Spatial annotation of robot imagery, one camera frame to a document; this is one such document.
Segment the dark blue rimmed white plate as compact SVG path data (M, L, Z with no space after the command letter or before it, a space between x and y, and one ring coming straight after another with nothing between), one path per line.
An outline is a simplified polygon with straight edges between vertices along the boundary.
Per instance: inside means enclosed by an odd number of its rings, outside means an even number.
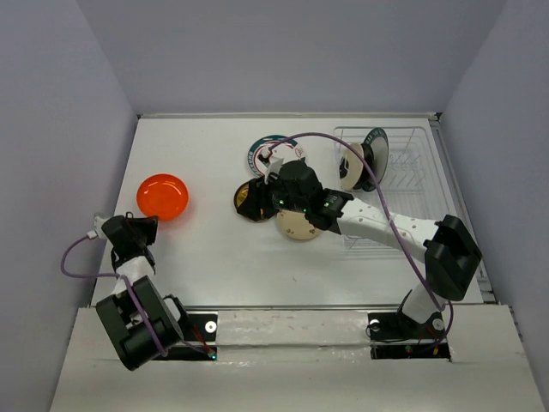
M372 183L381 184L389 163L389 141L386 131L383 128L376 127L372 129L365 137L362 143L368 144L374 154L374 177Z

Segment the orange plate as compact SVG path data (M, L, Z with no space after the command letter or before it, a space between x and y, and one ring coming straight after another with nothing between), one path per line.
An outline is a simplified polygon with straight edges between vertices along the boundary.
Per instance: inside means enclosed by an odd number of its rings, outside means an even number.
M169 173L158 173L146 178L136 192L136 204L145 216L156 215L160 221L179 217L189 204L185 183Z

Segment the green red rimmed white plate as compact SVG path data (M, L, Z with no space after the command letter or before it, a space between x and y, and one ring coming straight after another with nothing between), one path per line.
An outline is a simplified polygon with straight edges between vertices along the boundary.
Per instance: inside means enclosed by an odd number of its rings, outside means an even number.
M275 159L282 159L284 163L289 161L307 161L305 148L295 140L283 142L273 149L272 155L267 158L270 148L284 140L282 135L265 136L255 141L248 150L247 163L252 173L262 177L268 170L268 165Z

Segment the cream plate with black patch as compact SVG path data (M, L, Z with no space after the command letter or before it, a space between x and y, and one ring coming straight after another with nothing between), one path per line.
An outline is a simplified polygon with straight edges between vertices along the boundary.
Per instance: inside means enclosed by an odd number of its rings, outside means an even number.
M361 176L364 170L362 160L364 149L359 143L352 143L352 149L347 148L340 160L339 174L341 187L345 191L356 190L360 186Z

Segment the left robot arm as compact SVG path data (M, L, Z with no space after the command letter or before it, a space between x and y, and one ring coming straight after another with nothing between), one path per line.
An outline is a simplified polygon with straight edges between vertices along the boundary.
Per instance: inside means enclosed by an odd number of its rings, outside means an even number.
M116 278L111 294L98 301L95 309L122 364L134 371L183 342L190 318L178 298L161 296L153 284L155 260L149 247L156 241L156 216L97 215L94 229L112 247L112 276ZM170 310L165 299L177 309Z

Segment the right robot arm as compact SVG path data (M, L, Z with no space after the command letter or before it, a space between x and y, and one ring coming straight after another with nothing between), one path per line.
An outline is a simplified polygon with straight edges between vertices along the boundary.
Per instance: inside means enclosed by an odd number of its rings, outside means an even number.
M446 215L421 220L376 208L353 195L325 188L315 171L290 161L278 171L243 183L233 204L244 218L265 221L281 211L300 213L316 229L373 240L400 250L411 265L423 263L419 286L404 298L395 315L403 336L415 336L428 319L464 299L482 253L463 221Z

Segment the cream plate with small prints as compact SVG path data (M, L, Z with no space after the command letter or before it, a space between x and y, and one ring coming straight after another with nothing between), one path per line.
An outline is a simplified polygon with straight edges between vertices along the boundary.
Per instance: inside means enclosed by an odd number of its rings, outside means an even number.
M278 230L289 239L308 241L315 239L321 231L312 226L300 212L282 210L276 216Z

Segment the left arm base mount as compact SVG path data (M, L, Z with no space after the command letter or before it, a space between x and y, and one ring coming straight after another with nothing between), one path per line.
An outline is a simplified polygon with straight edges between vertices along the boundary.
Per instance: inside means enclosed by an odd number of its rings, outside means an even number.
M182 329L184 342L172 347L168 356L169 361L217 361L217 312L191 312L189 314L191 326Z

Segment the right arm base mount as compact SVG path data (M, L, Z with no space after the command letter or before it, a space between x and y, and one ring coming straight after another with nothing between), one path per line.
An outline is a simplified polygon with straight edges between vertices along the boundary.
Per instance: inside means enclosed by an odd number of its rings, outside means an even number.
M447 331L439 312L424 324L396 312L371 312L365 334L371 342L371 358L376 361L450 359Z

